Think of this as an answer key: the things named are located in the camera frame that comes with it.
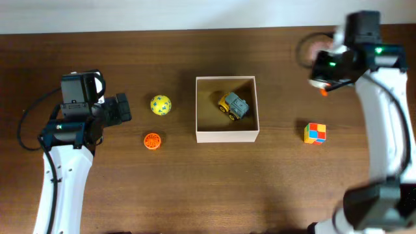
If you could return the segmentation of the white duck toy pink hat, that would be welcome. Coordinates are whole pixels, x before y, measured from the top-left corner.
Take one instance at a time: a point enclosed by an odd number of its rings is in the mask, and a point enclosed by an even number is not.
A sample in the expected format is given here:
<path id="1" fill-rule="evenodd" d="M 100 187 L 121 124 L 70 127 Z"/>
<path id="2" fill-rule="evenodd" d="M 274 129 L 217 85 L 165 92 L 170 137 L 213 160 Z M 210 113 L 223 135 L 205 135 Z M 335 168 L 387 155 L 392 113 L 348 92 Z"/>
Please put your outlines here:
<path id="1" fill-rule="evenodd" d="M 325 89 L 321 89 L 320 93 L 322 94 L 322 96 L 326 97 L 328 95 L 328 92 Z"/>

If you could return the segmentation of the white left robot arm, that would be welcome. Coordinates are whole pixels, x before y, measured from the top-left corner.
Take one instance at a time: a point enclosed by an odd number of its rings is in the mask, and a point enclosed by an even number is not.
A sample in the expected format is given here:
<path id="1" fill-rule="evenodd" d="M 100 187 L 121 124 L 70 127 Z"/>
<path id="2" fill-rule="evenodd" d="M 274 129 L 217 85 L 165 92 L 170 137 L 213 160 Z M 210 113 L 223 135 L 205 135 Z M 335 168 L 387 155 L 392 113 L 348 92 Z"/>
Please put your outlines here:
<path id="1" fill-rule="evenodd" d="M 80 232 L 86 180 L 103 130 L 132 118 L 124 93 L 93 104 L 84 118 L 59 119 L 62 106 L 55 106 L 38 136 L 44 177 L 34 233 Z"/>

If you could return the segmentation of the multicolour puzzle cube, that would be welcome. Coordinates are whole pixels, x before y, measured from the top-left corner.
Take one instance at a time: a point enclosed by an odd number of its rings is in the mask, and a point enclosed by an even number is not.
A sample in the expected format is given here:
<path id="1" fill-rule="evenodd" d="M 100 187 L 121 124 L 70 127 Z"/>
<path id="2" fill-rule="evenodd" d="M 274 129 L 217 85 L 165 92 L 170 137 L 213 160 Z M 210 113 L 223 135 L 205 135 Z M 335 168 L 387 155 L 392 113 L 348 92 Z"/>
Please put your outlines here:
<path id="1" fill-rule="evenodd" d="M 304 142 L 306 144 L 321 145 L 326 141 L 326 125 L 308 123 L 304 129 Z"/>

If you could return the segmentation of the yellow grey toy truck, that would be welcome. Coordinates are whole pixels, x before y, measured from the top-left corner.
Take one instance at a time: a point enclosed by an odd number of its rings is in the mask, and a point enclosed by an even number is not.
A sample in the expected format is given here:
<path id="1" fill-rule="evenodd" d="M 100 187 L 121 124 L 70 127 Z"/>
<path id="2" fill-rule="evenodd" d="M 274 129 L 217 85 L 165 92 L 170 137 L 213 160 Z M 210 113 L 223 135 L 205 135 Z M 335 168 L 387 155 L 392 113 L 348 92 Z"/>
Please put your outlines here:
<path id="1" fill-rule="evenodd" d="M 218 101 L 218 108 L 233 121 L 244 118 L 250 109 L 247 102 L 234 92 L 224 94 Z"/>

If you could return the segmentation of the orange round wheel toy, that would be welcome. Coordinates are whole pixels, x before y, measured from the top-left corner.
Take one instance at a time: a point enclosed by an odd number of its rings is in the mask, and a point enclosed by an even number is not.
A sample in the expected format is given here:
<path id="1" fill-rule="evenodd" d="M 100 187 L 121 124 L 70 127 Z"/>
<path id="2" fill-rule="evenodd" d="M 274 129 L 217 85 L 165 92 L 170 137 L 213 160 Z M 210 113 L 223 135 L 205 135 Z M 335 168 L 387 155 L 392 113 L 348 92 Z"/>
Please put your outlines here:
<path id="1" fill-rule="evenodd" d="M 162 139 L 157 133 L 149 133 L 144 137 L 144 145 L 148 150 L 157 150 L 160 148 Z"/>

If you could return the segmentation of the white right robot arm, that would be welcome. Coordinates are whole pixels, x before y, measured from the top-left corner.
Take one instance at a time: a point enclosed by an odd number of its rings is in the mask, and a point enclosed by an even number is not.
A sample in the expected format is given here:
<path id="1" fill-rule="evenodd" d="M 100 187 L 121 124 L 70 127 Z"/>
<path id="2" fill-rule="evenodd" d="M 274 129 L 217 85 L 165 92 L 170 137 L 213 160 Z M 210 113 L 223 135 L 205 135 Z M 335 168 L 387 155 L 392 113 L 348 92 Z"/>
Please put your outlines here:
<path id="1" fill-rule="evenodd" d="M 403 47 L 382 44 L 323 50 L 311 84 L 327 92 L 353 85 L 370 152 L 370 181 L 347 190 L 328 220 L 308 233 L 389 233 L 415 228 L 415 138 L 408 110 Z"/>

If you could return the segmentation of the yellow ball with blue letters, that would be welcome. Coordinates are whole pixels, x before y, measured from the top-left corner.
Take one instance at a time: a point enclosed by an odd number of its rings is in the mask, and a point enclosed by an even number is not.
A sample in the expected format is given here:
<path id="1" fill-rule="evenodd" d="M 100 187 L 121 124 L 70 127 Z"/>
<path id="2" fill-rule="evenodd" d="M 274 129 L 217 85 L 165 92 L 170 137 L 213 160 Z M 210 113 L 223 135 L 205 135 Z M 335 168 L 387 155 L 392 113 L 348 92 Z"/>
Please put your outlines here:
<path id="1" fill-rule="evenodd" d="M 163 116 L 171 111 L 172 102 L 167 96 L 157 95 L 151 99 L 150 107 L 154 114 Z"/>

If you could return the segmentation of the pale pink open box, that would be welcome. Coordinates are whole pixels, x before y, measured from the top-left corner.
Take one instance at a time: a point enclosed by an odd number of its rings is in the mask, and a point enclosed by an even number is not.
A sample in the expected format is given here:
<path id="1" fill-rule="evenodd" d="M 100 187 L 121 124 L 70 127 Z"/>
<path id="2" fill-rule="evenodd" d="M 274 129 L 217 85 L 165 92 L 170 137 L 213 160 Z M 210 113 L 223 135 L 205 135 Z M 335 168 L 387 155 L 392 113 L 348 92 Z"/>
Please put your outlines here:
<path id="1" fill-rule="evenodd" d="M 196 142 L 255 142 L 259 130 L 254 76 L 196 78 Z"/>

